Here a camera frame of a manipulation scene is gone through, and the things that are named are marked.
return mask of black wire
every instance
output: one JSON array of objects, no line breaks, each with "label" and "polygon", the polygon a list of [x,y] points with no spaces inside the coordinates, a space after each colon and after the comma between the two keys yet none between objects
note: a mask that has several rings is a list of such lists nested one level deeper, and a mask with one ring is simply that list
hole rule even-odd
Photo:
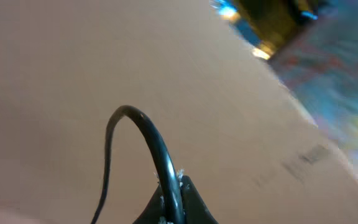
[{"label": "black wire", "polygon": [[158,132],[157,128],[155,128],[150,118],[148,118],[146,114],[133,106],[120,106],[111,115],[107,124],[104,143],[103,187],[99,204],[94,213],[91,224],[95,224],[98,221],[99,215],[103,209],[104,202],[106,201],[109,188],[112,134],[118,121],[124,115],[130,118],[136,124],[136,126],[143,134],[147,145],[149,146],[155,168],[160,179],[160,185],[164,196],[167,221],[173,222],[174,224],[185,224],[185,216],[183,214],[183,205],[180,195],[180,186],[176,177],[175,168],[173,167],[171,161],[171,157],[167,151],[167,147],[165,146],[160,133]]}]

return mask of blurry background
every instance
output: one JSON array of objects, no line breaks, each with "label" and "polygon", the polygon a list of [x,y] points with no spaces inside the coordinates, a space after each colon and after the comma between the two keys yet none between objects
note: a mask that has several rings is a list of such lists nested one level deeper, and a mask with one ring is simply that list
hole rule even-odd
[{"label": "blurry background", "polygon": [[215,0],[358,171],[358,1]]}]

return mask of brown cardboard surface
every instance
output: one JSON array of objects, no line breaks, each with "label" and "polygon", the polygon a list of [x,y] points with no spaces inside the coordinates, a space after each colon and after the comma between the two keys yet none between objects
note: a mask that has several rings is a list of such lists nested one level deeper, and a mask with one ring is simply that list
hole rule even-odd
[{"label": "brown cardboard surface", "polygon": [[[219,223],[358,223],[351,167],[208,1],[0,1],[0,207],[89,223],[123,104],[150,116]],[[300,159],[317,146],[329,153]],[[130,223],[157,180],[128,119],[112,157],[99,223]]]}]

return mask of black cable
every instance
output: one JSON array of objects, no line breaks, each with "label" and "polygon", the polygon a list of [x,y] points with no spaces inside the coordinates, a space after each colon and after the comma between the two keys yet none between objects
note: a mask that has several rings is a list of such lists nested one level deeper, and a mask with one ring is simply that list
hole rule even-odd
[{"label": "black cable", "polygon": [[104,202],[106,201],[109,188],[112,134],[118,121],[124,115],[130,118],[136,124],[136,126],[143,134],[147,145],[149,146],[155,168],[160,179],[160,185],[164,196],[167,221],[173,222],[174,224],[185,224],[185,216],[183,214],[183,205],[180,195],[180,186],[176,177],[175,168],[173,167],[171,161],[171,157],[167,151],[167,147],[165,146],[160,133],[158,132],[157,128],[155,128],[150,118],[148,118],[146,114],[133,106],[120,106],[114,112],[114,114],[111,115],[107,124],[106,139],[104,143],[103,188],[99,204],[94,213],[91,224],[95,224],[98,221],[100,212],[102,211]]}]

